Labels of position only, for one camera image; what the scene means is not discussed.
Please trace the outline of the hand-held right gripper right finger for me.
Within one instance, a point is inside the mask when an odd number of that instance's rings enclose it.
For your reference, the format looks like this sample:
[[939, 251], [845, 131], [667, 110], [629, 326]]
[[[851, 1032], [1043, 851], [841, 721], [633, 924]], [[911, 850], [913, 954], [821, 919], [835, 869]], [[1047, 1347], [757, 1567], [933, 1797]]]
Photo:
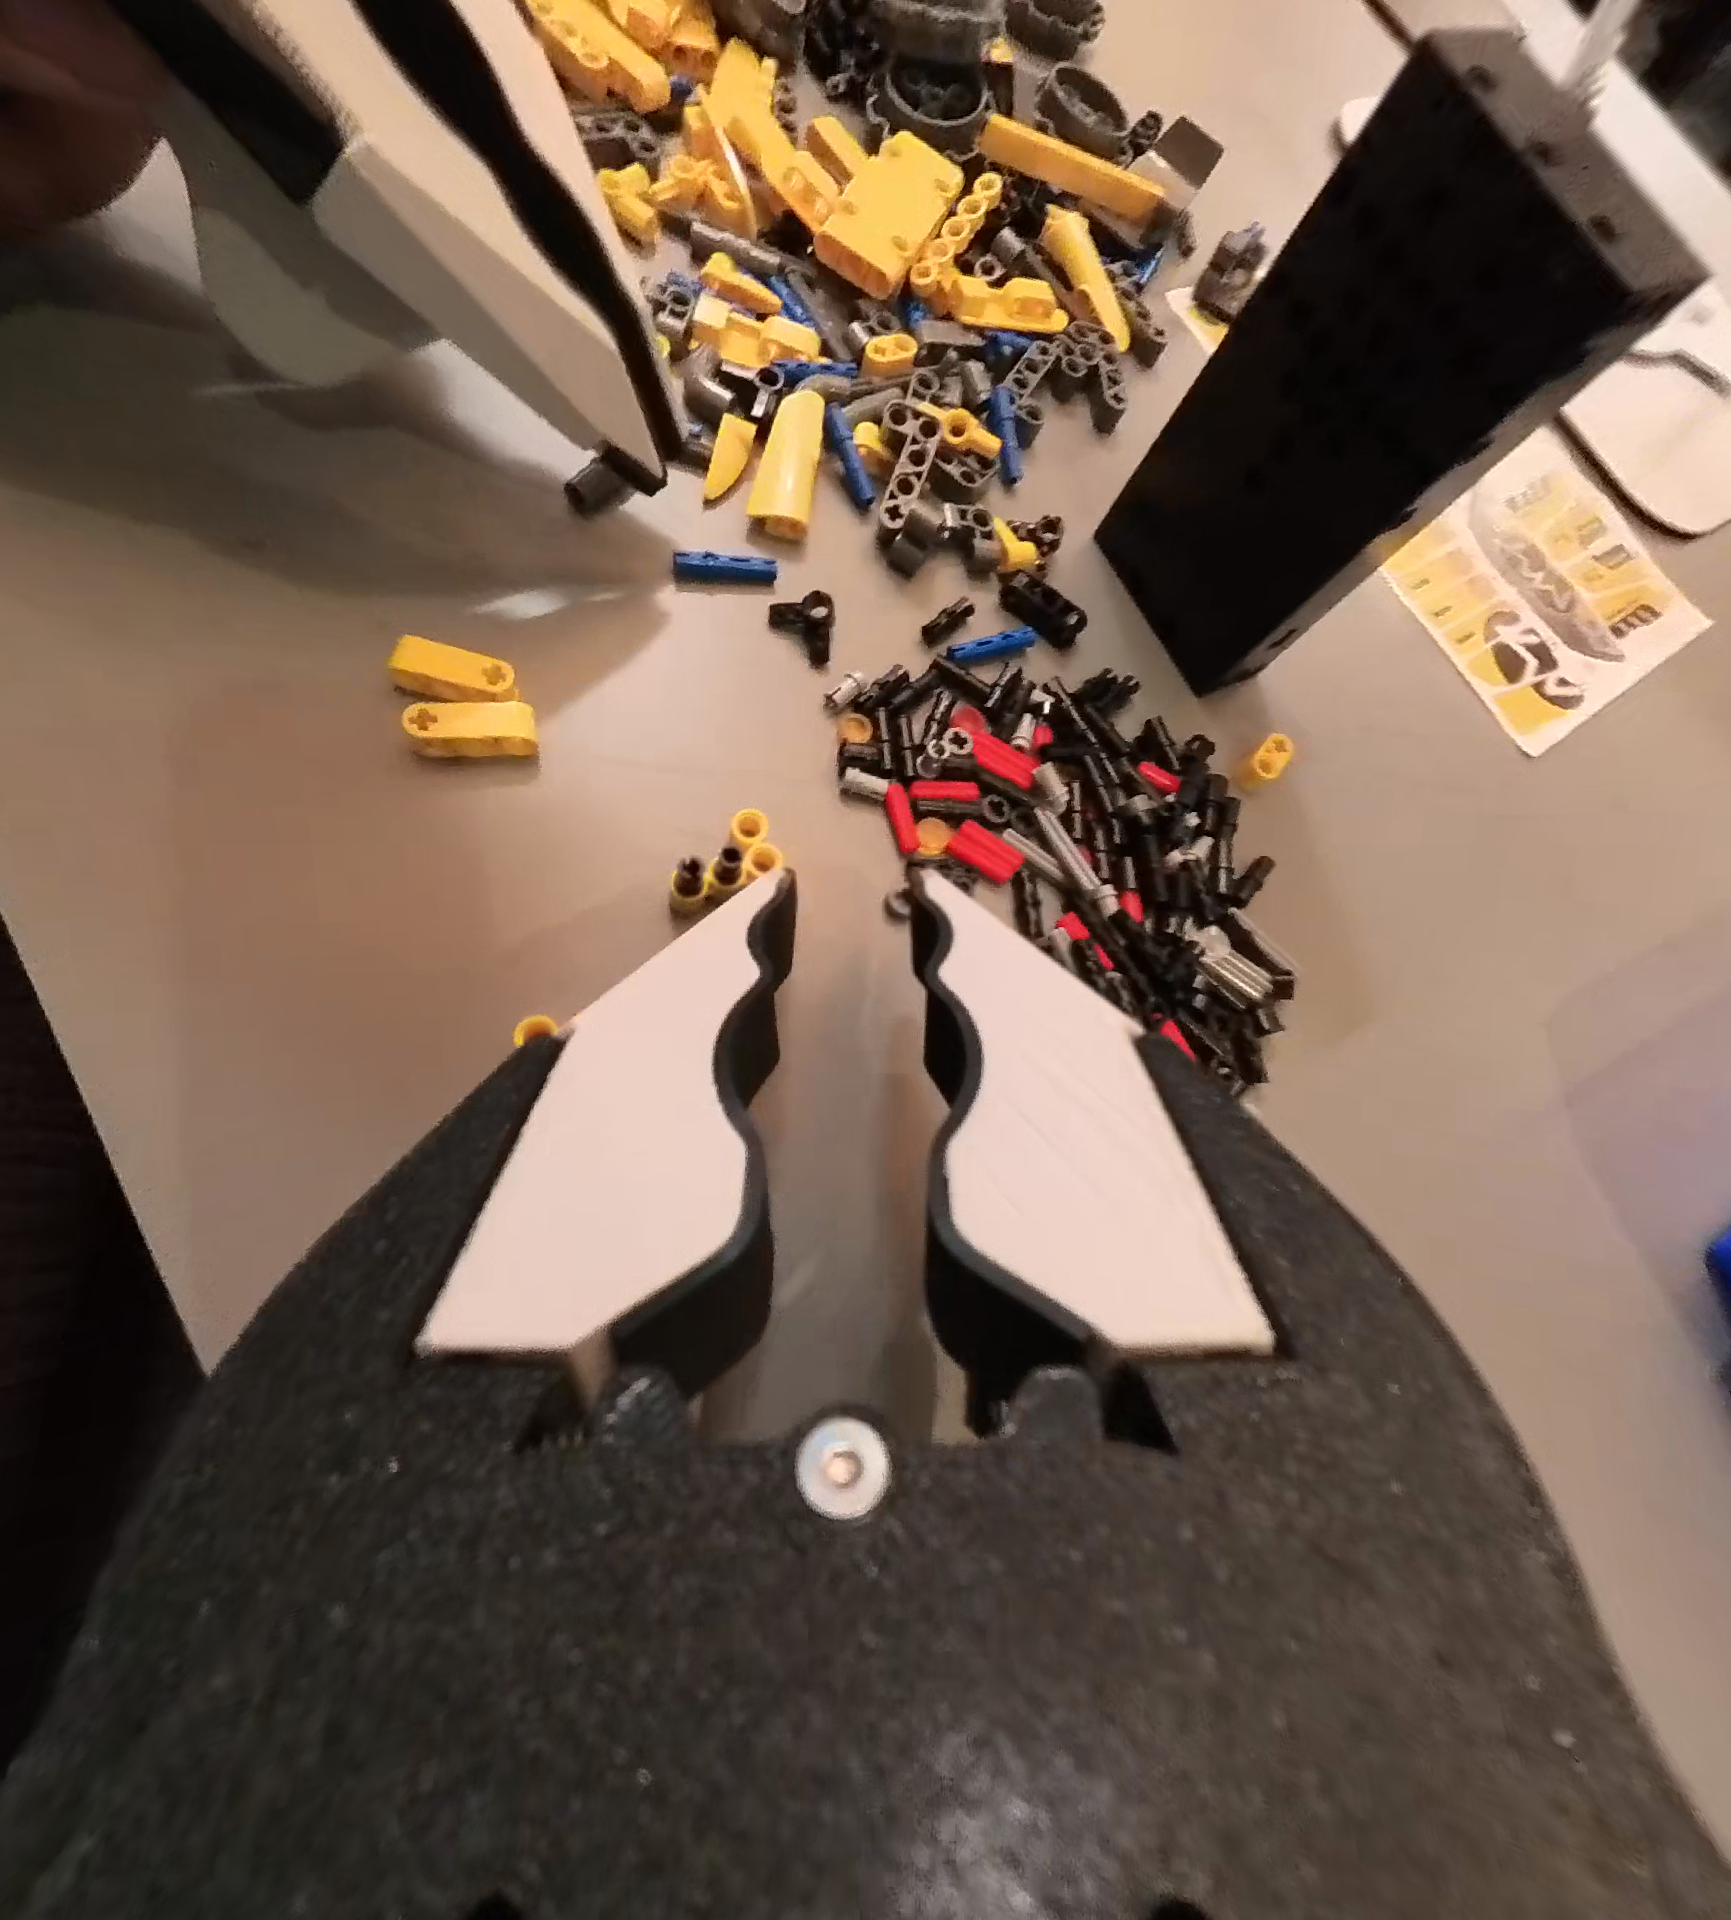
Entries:
[[925, 1160], [925, 1311], [997, 1431], [1039, 1372], [1135, 1405], [1147, 1366], [1271, 1359], [1277, 1330], [1181, 1126], [1205, 1083], [983, 905], [907, 884], [923, 1060], [945, 1101]]

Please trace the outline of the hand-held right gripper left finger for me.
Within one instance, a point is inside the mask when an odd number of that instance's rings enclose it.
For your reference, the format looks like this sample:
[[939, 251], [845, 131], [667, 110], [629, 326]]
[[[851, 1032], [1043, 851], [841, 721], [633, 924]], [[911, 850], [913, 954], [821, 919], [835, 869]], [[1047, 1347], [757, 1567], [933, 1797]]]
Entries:
[[543, 1079], [417, 1335], [707, 1393], [761, 1339], [775, 1238], [751, 1101], [779, 1063], [797, 881], [773, 867], [541, 1043]]

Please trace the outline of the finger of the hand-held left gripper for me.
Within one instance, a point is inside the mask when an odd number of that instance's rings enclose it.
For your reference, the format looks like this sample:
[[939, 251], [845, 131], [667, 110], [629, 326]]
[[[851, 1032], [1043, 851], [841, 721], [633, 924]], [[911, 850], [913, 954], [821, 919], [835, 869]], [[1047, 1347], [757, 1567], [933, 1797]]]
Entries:
[[525, 3], [230, 3], [228, 30], [333, 137], [286, 203], [228, 186], [228, 329], [335, 385], [443, 342], [659, 492], [681, 421], [559, 75]]

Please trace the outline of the yellow T-shaped beam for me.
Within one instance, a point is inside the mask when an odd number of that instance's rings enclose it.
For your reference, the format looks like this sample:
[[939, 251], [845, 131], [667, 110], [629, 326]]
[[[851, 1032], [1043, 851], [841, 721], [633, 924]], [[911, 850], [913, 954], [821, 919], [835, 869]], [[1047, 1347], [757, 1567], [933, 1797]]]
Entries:
[[675, 919], [689, 919], [735, 897], [783, 867], [771, 838], [771, 820], [757, 805], [743, 805], [727, 822], [721, 843], [705, 856], [681, 858], [667, 884]]

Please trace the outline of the pile of black red pins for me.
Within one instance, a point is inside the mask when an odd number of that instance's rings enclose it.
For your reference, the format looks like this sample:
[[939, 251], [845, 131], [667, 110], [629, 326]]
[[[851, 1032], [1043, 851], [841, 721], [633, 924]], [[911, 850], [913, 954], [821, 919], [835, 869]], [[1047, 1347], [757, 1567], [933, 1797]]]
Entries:
[[1239, 850], [1241, 794], [1213, 744], [1103, 667], [1015, 660], [847, 673], [823, 697], [839, 794], [875, 810], [907, 880], [993, 892], [1019, 935], [1225, 1092], [1267, 1083], [1299, 972], [1259, 926], [1275, 862]]

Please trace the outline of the yellow thin liftarm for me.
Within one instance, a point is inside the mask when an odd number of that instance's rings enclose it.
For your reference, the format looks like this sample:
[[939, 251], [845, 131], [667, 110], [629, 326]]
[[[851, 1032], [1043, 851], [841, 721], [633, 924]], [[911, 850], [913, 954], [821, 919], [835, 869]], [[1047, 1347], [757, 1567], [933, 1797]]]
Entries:
[[423, 701], [507, 704], [519, 695], [509, 662], [429, 636], [399, 636], [387, 655], [387, 676]]
[[401, 708], [399, 732], [427, 759], [533, 759], [539, 754], [535, 709], [523, 699], [415, 699]]

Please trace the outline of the pile of mixed building pieces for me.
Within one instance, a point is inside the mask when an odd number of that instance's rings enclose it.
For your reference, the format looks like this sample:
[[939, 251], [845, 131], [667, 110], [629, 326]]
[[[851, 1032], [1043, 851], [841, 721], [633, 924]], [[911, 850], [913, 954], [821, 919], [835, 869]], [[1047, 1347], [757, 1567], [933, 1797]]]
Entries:
[[519, 3], [629, 259], [665, 264], [639, 298], [703, 505], [787, 548], [833, 484], [903, 578], [1045, 574], [1063, 521], [1015, 503], [1045, 408], [1117, 429], [1223, 156], [1093, 72], [1105, 14]]

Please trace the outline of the small black beam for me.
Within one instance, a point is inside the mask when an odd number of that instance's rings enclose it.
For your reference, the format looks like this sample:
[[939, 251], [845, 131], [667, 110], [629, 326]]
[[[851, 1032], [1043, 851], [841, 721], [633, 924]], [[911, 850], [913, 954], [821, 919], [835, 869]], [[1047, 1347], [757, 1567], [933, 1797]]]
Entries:
[[1087, 608], [1037, 571], [1005, 574], [999, 605], [1017, 626], [1031, 627], [1059, 651], [1069, 651], [1089, 623]]

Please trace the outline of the yellow printed instruction sheet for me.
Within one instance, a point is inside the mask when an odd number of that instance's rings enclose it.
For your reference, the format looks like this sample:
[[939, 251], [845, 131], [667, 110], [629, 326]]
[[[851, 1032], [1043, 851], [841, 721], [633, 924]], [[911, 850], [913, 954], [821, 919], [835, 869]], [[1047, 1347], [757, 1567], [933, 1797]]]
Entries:
[[1711, 626], [1549, 428], [1413, 532], [1379, 574], [1529, 758]]

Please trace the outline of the black perforated block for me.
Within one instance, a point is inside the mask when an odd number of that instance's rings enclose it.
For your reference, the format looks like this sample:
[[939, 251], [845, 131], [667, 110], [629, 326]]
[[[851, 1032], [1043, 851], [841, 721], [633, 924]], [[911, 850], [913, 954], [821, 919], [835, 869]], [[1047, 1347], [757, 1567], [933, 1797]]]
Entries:
[[1193, 695], [1255, 680], [1709, 275], [1521, 33], [1433, 30], [1095, 544]]

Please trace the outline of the white rounded board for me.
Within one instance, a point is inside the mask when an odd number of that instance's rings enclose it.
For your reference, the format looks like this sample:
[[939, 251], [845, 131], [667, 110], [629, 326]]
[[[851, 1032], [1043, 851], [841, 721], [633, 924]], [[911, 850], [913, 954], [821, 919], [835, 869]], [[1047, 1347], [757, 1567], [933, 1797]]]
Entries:
[[1699, 538], [1731, 521], [1731, 304], [1697, 292], [1559, 412], [1647, 521]]

